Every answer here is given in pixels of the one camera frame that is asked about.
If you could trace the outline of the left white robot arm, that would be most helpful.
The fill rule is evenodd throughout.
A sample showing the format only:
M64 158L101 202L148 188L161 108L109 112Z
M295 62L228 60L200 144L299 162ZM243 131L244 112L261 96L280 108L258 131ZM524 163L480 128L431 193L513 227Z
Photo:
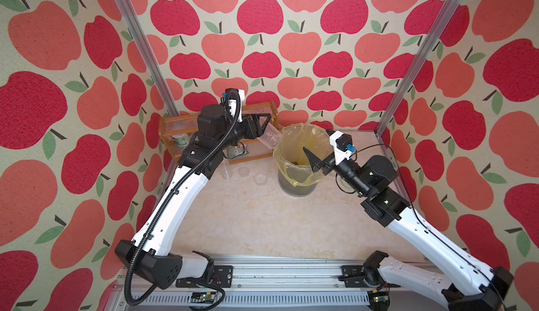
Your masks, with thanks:
M119 241L115 253L127 269L125 293L130 293L134 277L149 282L151 291L167 289L176 280L212 277L211 257L196 251L174 254L171 249L190 206L224 160L224 149L260 138L272 121L269 113L236 112L233 101L202 109L198 130L182 151L160 203L132 239Z

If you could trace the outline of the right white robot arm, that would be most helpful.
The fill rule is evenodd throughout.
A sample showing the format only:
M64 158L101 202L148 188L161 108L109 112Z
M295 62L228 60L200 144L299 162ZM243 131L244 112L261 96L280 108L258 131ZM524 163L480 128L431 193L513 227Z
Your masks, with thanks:
M421 218L413 205L390 188L397 170L382 155L359 166L346 152L335 149L325 159L304 149L313 171L335 172L359 197L362 207L380 225L404 238L440 269L433 273L407 265L383 251L375 251L353 276L379 289L395 284L427 297L448 310L504 310L513 275L492 268L450 241Z

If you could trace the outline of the tall clear jar with beans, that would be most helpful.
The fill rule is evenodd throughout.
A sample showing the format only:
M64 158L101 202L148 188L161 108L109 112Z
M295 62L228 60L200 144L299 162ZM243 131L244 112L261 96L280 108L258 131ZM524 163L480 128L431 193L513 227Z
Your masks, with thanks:
M224 179L231 179L232 177L232 168L227 162L223 162L222 164L221 176Z

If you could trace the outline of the short clear jar with beans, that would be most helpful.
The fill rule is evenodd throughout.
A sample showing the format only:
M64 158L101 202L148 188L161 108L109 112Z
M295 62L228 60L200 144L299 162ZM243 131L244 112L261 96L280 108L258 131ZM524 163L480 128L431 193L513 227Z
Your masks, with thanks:
M280 145L282 138L282 133L269 123L265 128L264 134L258 140L267 148L274 150Z

